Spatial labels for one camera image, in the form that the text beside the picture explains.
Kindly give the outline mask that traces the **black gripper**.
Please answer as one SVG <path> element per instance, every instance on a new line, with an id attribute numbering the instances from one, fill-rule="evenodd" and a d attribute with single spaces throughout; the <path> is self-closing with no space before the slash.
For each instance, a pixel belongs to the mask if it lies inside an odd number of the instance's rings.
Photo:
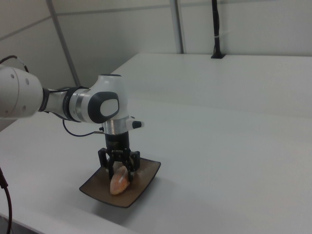
<path id="1" fill-rule="evenodd" d="M 140 152 L 130 150 L 129 133 L 125 132 L 118 135 L 105 135 L 106 148 L 98 151 L 101 167 L 114 173 L 114 162 L 123 162 L 128 172 L 128 179 L 133 180 L 135 172 L 140 168 Z"/>

